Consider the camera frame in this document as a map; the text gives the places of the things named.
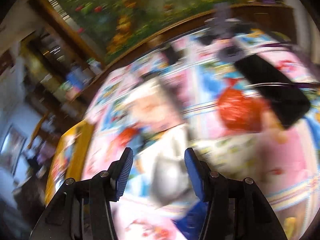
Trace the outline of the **colourful printed tablecloth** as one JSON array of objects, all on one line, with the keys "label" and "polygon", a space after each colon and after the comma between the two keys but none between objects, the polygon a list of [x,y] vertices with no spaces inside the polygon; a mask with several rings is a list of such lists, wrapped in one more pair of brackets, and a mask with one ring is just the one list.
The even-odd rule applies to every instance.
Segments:
[{"label": "colourful printed tablecloth", "polygon": [[[187,148],[226,178],[253,178],[287,238],[299,239],[319,210],[319,81],[293,46],[263,31],[214,39],[207,46],[201,43],[205,34],[199,30],[173,42],[183,53],[180,63],[167,64],[157,49],[109,74],[85,114],[95,132],[82,178],[107,169],[130,147],[134,161],[126,190],[111,205],[118,238],[197,239],[206,205],[193,191],[188,202],[157,207],[137,160],[165,131],[186,124]],[[309,111],[290,128],[236,70],[234,63],[250,55],[272,64],[310,101]],[[262,131],[237,132],[223,125],[217,100],[229,87],[265,101]]]}]

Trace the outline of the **artificial flower display panel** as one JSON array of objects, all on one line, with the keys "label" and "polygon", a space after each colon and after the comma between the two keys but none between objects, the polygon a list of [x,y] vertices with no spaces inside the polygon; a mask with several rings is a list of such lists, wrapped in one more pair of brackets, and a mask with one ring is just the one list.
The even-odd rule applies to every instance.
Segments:
[{"label": "artificial flower display panel", "polygon": [[143,39],[176,22],[240,0],[56,0],[109,63]]}]

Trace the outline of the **black smartphone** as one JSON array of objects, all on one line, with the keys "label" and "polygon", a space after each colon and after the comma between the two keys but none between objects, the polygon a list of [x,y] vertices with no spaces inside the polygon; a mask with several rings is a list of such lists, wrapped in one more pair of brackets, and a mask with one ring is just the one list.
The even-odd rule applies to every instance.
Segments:
[{"label": "black smartphone", "polygon": [[251,87],[269,102],[281,125],[288,129],[310,109],[311,103],[287,76],[258,55],[244,57],[234,63]]}]

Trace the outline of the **red plastic bag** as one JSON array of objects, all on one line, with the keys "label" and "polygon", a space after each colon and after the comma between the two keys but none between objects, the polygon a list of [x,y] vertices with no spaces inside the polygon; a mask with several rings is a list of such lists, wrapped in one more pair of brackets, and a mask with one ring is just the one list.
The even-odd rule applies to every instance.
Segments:
[{"label": "red plastic bag", "polygon": [[245,96],[241,90],[226,88],[217,100],[217,114],[223,125],[237,132],[260,132],[263,113],[267,110],[264,100]]}]

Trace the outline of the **yellow taped storage box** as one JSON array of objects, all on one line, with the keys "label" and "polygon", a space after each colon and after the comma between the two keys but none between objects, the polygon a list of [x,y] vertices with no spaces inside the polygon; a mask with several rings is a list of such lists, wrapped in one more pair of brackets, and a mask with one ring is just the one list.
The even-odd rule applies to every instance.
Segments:
[{"label": "yellow taped storage box", "polygon": [[82,120],[60,137],[47,179],[46,205],[66,179],[81,180],[93,132],[94,125]]}]

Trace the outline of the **white cloth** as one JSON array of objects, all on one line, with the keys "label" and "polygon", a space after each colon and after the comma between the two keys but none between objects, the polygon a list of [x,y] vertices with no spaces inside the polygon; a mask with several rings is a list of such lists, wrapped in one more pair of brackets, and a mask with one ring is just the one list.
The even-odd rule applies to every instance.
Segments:
[{"label": "white cloth", "polygon": [[195,198],[184,161],[187,147],[188,126],[182,124],[165,131],[159,140],[137,155],[148,196],[157,207]]}]

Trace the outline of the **blue bag on shelf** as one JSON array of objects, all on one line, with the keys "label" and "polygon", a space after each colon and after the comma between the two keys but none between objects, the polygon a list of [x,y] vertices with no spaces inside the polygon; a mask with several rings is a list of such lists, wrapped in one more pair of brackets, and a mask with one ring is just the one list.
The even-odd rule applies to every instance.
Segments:
[{"label": "blue bag on shelf", "polygon": [[85,76],[79,67],[73,66],[71,71],[66,75],[66,79],[79,90],[83,90],[85,87]]}]

